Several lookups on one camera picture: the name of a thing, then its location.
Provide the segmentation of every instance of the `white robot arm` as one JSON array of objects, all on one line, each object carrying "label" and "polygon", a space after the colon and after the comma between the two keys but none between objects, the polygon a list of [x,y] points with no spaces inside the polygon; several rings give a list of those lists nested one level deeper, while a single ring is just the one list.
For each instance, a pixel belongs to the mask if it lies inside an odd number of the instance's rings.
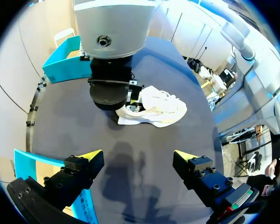
[{"label": "white robot arm", "polygon": [[221,34],[236,48],[238,78],[213,110],[221,136],[254,125],[280,133],[280,56],[257,30],[216,0],[200,5],[226,19]]},{"label": "white robot arm", "polygon": [[[222,6],[219,1],[202,0],[200,5],[226,19],[221,34],[236,48],[238,78],[234,87],[213,110],[220,136],[237,132],[256,124],[266,125],[274,134],[280,133],[280,56],[275,47],[258,31]],[[125,103],[128,86],[129,58],[145,43],[147,29],[156,3],[149,0],[96,0],[75,5],[74,11],[84,51],[95,59],[92,76],[101,83],[104,92],[117,91],[118,99],[108,101],[107,109]],[[104,66],[105,73],[122,69],[119,76],[101,77],[96,67]],[[103,99],[94,88],[91,97],[100,107]]]}]

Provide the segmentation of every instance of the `floor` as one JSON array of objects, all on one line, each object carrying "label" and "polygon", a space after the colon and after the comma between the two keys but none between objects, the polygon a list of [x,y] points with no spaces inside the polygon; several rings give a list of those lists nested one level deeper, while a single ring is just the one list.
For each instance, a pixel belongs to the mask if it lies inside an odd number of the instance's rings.
[{"label": "floor", "polygon": [[[205,84],[207,80],[201,78],[198,73],[194,72],[196,79],[198,80],[200,86]],[[211,85],[206,85],[202,88],[205,96],[208,96],[212,93]],[[235,165],[235,161],[238,161],[238,145],[237,144],[228,144],[223,146],[223,165],[224,165],[224,175],[225,176],[234,176],[239,168]]]}]

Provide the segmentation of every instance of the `white wall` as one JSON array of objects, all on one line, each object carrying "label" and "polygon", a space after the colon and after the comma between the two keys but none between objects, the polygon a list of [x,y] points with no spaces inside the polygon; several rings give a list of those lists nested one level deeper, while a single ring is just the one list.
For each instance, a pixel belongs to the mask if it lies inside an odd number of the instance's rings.
[{"label": "white wall", "polygon": [[54,36],[67,28],[76,32],[73,0],[46,0],[29,7],[19,17],[20,31],[35,69],[42,66],[56,49]]},{"label": "white wall", "polygon": [[14,148],[26,151],[27,113],[42,65],[55,50],[54,35],[70,27],[73,0],[46,0],[27,8],[0,43],[0,156],[13,160]]},{"label": "white wall", "polygon": [[14,159],[14,148],[26,151],[27,114],[0,88],[0,156]]},{"label": "white wall", "polygon": [[165,1],[160,8],[163,16],[157,10],[149,36],[171,40],[176,29],[172,43],[181,55],[199,58],[207,47],[200,59],[207,67],[216,70],[224,63],[231,51],[231,44],[219,32],[226,22],[223,18],[187,0]]},{"label": "white wall", "polygon": [[40,77],[25,51],[19,24],[15,22],[0,45],[0,85],[26,112]]}]

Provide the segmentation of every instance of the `table surface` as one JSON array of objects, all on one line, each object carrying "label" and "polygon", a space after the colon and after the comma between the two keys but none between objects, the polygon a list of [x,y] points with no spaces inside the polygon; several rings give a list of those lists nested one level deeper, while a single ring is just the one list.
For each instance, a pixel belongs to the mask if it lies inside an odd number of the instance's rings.
[{"label": "table surface", "polygon": [[148,37],[133,73],[186,103],[171,126],[119,126],[98,109],[87,79],[48,85],[35,119],[32,152],[56,159],[102,149],[105,167],[91,187],[100,223],[202,223],[211,209],[187,191],[172,167],[174,150],[206,155],[223,172],[221,143],[202,89],[169,41]]}]

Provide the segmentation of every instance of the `black cable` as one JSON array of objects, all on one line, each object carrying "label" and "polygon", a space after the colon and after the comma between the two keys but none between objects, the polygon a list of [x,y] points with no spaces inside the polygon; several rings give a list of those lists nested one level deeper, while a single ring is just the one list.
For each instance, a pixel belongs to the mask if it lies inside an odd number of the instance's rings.
[{"label": "black cable", "polygon": [[8,94],[7,92],[5,92],[5,90],[3,89],[3,87],[0,85],[0,88],[3,90],[3,92],[8,96],[8,98],[14,103],[16,104],[22,111],[24,111],[26,114],[28,114],[23,108],[21,108]]},{"label": "black cable", "polygon": [[243,139],[243,140],[255,139],[255,138],[257,138],[257,137],[259,136],[260,133],[261,133],[261,134],[266,134],[266,133],[270,132],[270,130],[268,130],[267,132],[263,133],[263,131],[265,131],[265,130],[267,130],[267,129],[269,129],[269,128],[267,127],[266,129],[263,129],[261,132],[259,132],[258,134],[256,134],[255,137],[251,137],[251,138],[247,138],[247,139]]},{"label": "black cable", "polygon": [[6,181],[1,181],[1,180],[0,180],[0,182],[2,182],[2,183],[10,183],[10,182],[6,182]]},{"label": "black cable", "polygon": [[20,20],[18,21],[18,25],[19,25],[20,37],[21,37],[21,40],[22,40],[22,43],[23,43],[23,46],[24,46],[25,52],[26,52],[26,54],[27,54],[27,57],[28,57],[28,59],[29,59],[30,63],[32,64],[32,67],[33,67],[33,68],[34,68],[34,70],[36,71],[37,75],[39,76],[39,78],[42,78],[42,77],[38,74],[38,72],[37,72],[36,68],[34,67],[34,65],[33,65],[32,61],[31,61],[31,59],[30,59],[30,57],[29,57],[29,54],[28,54],[28,52],[27,52],[27,50],[26,50],[26,47],[25,47],[25,45],[24,45],[24,41],[23,41],[23,38],[22,38],[22,33],[21,33],[21,28],[20,28]]},{"label": "black cable", "polygon": [[264,132],[264,133],[262,133],[262,132],[259,132],[255,137],[251,137],[250,139],[255,139],[255,138],[257,138],[258,136],[259,136],[259,134],[261,133],[261,134],[266,134],[266,133],[268,133],[268,132],[270,132],[270,130],[268,130],[267,132]]},{"label": "black cable", "polygon": [[227,219],[230,216],[233,216],[234,214],[236,214],[239,211],[242,211],[244,209],[248,209],[248,208],[252,208],[252,207],[259,207],[259,206],[263,206],[263,205],[265,205],[265,202],[263,202],[263,201],[256,201],[256,202],[251,202],[248,204],[243,204],[239,208],[237,208],[237,209],[231,211],[230,213],[226,214],[225,216],[223,216],[223,220]]}]

